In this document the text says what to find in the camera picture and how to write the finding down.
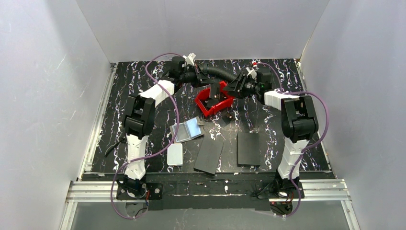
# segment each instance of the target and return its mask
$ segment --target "black marbled table surface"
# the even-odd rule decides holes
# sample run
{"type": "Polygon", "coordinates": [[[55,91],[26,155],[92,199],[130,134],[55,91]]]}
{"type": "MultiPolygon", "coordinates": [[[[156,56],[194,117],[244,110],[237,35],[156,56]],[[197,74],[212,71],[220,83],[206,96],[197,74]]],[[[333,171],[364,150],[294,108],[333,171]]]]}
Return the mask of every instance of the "black marbled table surface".
{"type": "MultiPolygon", "coordinates": [[[[209,63],[237,74],[248,66],[251,61],[253,60],[202,60],[197,62],[209,63]]],[[[285,90],[301,91],[303,89],[293,59],[256,59],[254,61],[271,64],[280,74],[285,90]]],[[[128,95],[133,92],[145,91],[154,85],[153,81],[146,75],[146,64],[147,62],[141,61],[118,63],[97,148],[94,153],[91,170],[93,173],[114,173],[127,160],[127,146],[125,144],[120,144],[108,158],[104,158],[104,154],[123,131],[121,120],[128,95]]],[[[148,70],[156,77],[163,72],[165,67],[165,61],[160,61],[152,63],[148,70]]],[[[278,86],[277,80],[274,81],[273,85],[278,86]]],[[[275,172],[281,162],[284,148],[281,112],[261,105],[254,97],[234,99],[229,111],[235,116],[235,119],[225,126],[222,123],[220,113],[204,118],[194,102],[197,94],[203,88],[193,88],[190,84],[184,84],[183,89],[180,89],[175,94],[175,99],[179,108],[180,122],[198,116],[206,122],[204,126],[205,136],[224,143],[217,172],[275,172]],[[237,166],[237,134],[239,132],[259,133],[260,167],[237,166]]],[[[147,142],[146,155],[156,153],[169,143],[172,138],[169,126],[175,124],[175,117],[173,104],[167,98],[156,109],[155,127],[147,142]]],[[[183,143],[182,167],[168,166],[166,154],[162,154],[146,160],[147,173],[197,173],[193,170],[193,166],[201,142],[202,137],[183,143]]],[[[301,170],[329,170],[320,145],[304,154],[301,170]]]]}

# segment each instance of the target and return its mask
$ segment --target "black corrugated hose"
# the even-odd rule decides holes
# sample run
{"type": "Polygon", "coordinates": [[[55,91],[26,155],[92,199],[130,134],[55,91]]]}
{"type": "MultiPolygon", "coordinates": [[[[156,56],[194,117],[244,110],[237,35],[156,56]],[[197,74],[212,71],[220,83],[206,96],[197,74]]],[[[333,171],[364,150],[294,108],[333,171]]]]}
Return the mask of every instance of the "black corrugated hose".
{"type": "Polygon", "coordinates": [[[232,82],[237,78],[237,76],[232,73],[214,66],[209,66],[208,64],[200,65],[200,69],[205,74],[215,75],[216,77],[219,77],[227,82],[232,82]]]}

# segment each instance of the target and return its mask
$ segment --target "white small rectangle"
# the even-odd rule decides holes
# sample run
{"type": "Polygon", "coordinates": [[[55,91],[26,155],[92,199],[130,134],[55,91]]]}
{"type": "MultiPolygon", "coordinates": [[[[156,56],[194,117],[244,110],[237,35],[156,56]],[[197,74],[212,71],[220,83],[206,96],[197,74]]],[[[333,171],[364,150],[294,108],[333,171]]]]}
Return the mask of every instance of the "white small rectangle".
{"type": "Polygon", "coordinates": [[[182,144],[171,144],[168,148],[168,166],[183,165],[183,146],[182,144]]]}

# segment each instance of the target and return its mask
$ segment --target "red plastic tray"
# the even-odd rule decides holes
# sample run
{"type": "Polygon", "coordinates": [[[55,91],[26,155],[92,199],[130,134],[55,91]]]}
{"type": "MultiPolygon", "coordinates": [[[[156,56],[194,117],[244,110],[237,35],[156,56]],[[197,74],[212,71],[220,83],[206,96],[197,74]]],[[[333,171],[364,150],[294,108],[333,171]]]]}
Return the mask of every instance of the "red plastic tray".
{"type": "Polygon", "coordinates": [[[222,92],[227,97],[227,99],[225,99],[224,101],[212,106],[209,110],[206,109],[206,107],[203,105],[202,101],[209,98],[210,88],[207,88],[207,89],[204,89],[204,90],[200,91],[200,93],[194,99],[197,106],[203,112],[205,117],[216,114],[218,111],[221,111],[221,110],[223,110],[225,108],[231,107],[231,105],[233,104],[234,97],[228,95],[227,91],[223,91],[223,88],[226,85],[227,84],[226,84],[225,81],[220,82],[220,92],[222,92]]]}

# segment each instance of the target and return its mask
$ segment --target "white wall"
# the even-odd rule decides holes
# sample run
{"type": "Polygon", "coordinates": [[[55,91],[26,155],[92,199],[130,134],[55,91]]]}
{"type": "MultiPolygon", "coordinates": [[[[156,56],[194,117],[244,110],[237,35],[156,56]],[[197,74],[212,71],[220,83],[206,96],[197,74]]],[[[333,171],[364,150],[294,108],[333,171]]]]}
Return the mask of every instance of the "white wall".
{"type": "Polygon", "coordinates": [[[405,37],[405,1],[331,0],[302,57],[308,90],[330,108],[325,144],[362,229],[405,226],[405,37]]]}
{"type": "Polygon", "coordinates": [[[299,58],[328,0],[77,0],[110,62],[299,58]]]}
{"type": "Polygon", "coordinates": [[[0,229],[55,230],[110,64],[74,0],[2,0],[0,63],[0,229]]]}

